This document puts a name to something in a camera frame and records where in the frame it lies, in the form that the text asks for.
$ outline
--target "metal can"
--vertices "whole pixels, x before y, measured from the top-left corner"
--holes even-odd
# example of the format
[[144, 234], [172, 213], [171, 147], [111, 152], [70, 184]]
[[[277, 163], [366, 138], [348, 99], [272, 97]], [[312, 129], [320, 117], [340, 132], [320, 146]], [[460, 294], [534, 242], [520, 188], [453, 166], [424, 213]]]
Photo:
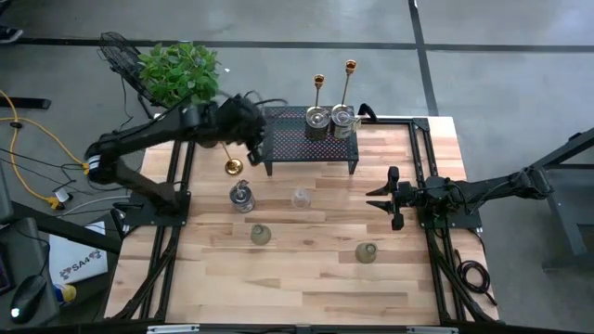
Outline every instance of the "metal can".
[[330, 132], [334, 137], [344, 139], [353, 133], [356, 116], [352, 108], [344, 105], [335, 106], [332, 109], [331, 118]]
[[321, 107], [310, 107], [305, 113], [305, 136], [310, 140], [324, 140], [330, 124], [330, 113]]
[[256, 206], [252, 190], [247, 185], [248, 181], [241, 180], [229, 191], [229, 198], [231, 199], [231, 204], [233, 204], [233, 209], [241, 213], [250, 212]]

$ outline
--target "butcher block tabletop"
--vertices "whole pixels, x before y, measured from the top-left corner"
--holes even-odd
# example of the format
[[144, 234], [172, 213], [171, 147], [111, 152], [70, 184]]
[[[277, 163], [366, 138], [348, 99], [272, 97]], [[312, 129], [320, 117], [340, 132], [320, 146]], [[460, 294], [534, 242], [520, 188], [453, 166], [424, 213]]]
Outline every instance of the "butcher block tabletop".
[[[428, 119], [439, 174], [465, 179], [453, 120]], [[429, 175], [420, 132], [418, 137]], [[229, 153], [245, 168], [241, 175], [230, 176], [224, 170], [227, 158], [221, 146], [197, 147], [189, 179], [192, 200], [179, 240], [167, 322], [438, 324], [427, 243], [415, 211], [403, 209], [405, 227], [392, 231], [391, 216], [365, 202], [371, 199], [366, 192], [385, 185], [389, 166], [400, 169], [400, 181], [416, 185], [408, 129], [363, 125], [357, 138], [359, 163], [354, 175], [349, 175], [346, 162], [283, 162], [266, 176], [263, 164], [249, 165], [245, 147], [231, 145]], [[167, 143], [147, 149], [142, 174], [163, 182], [172, 147]], [[177, 180], [184, 156], [182, 150]], [[255, 209], [245, 214], [235, 212], [229, 201], [230, 188], [241, 179], [250, 182], [256, 199]], [[310, 208], [292, 207], [297, 187], [309, 191]], [[251, 242], [254, 224], [270, 228], [272, 238], [265, 246]], [[123, 241], [106, 317], [120, 311], [144, 280], [155, 231], [139, 227]], [[451, 235], [463, 261], [486, 266], [475, 235], [458, 229]], [[362, 242], [377, 244], [374, 263], [357, 262], [355, 248]], [[156, 310], [160, 288], [161, 279], [151, 312]], [[445, 295], [448, 311], [455, 316], [447, 283]], [[472, 296], [497, 318], [497, 308], [484, 295]]]

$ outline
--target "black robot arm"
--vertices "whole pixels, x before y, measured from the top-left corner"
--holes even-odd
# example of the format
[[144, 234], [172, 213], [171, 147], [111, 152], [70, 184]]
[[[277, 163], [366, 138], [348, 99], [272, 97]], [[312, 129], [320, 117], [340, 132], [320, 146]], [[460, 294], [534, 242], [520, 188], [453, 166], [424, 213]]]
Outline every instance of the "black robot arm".
[[389, 201], [369, 200], [368, 204], [394, 215], [392, 229], [404, 226], [401, 207], [422, 208], [436, 216], [446, 216], [463, 210], [472, 215], [490, 199], [516, 196], [523, 199], [545, 199], [552, 191], [541, 168], [527, 167], [519, 172], [478, 182], [452, 181], [448, 177], [430, 176], [424, 188], [410, 182], [398, 182], [398, 167], [388, 170], [388, 182], [368, 196], [391, 195]]
[[262, 112], [246, 97], [230, 97], [220, 107], [214, 102], [194, 105], [186, 98], [151, 122], [102, 135], [84, 154], [89, 164], [88, 177], [102, 185], [120, 184], [147, 199], [146, 204], [156, 214], [172, 214], [179, 210], [179, 194], [174, 185], [147, 179], [126, 166], [122, 155], [172, 140], [194, 142], [206, 148], [225, 142], [245, 144], [248, 160], [256, 165], [264, 158], [264, 127]]

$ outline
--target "desk fan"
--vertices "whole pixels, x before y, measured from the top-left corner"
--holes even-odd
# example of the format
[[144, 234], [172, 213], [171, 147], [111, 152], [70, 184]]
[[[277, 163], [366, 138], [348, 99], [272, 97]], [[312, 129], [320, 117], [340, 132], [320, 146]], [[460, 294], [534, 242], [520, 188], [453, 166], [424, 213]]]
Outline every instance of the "desk fan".
[[138, 57], [140, 51], [116, 32], [101, 33], [99, 48], [110, 63], [111, 70], [120, 74], [138, 92], [138, 101], [147, 117], [152, 119], [144, 99], [155, 107], [165, 106], [150, 93], [142, 83], [142, 79], [140, 79], [140, 72], [142, 71], [142, 65], [139, 64], [141, 60]]

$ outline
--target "concrete floor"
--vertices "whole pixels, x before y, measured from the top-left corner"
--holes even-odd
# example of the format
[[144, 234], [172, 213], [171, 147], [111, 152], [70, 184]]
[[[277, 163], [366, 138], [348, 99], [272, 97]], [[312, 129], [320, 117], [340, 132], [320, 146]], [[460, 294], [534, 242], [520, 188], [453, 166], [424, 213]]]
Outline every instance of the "concrete floor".
[[[426, 43], [594, 45], [594, 3], [587, 0], [418, 0]], [[0, 18], [30, 37], [97, 38], [116, 31], [135, 39], [414, 43], [407, 0], [15, 0]], [[312, 103], [311, 76], [327, 76], [321, 103], [340, 95], [342, 62], [358, 61], [352, 104], [379, 114], [427, 115], [415, 50], [221, 48], [221, 85], [256, 89], [291, 104]], [[594, 124], [594, 54], [429, 52], [440, 115], [453, 116], [469, 180], [512, 173]], [[21, 110], [44, 124], [79, 157], [100, 134], [125, 120], [119, 77], [96, 47], [16, 45], [0, 51], [0, 88], [43, 96], [48, 111]], [[133, 123], [145, 119], [128, 88]], [[0, 131], [7, 148], [11, 130]], [[69, 162], [58, 146], [26, 127], [19, 153]], [[140, 155], [131, 157], [137, 166]], [[63, 179], [60, 171], [19, 160]], [[5, 166], [15, 200], [47, 212]], [[80, 182], [75, 186], [87, 189]], [[47, 193], [54, 185], [27, 179]], [[77, 201], [88, 200], [78, 196]], [[108, 203], [89, 209], [108, 207]], [[100, 213], [72, 216], [76, 223]], [[514, 325], [592, 331], [594, 276], [544, 274], [542, 261], [565, 251], [564, 235], [546, 202], [501, 199], [481, 209], [489, 271], [501, 318]]]

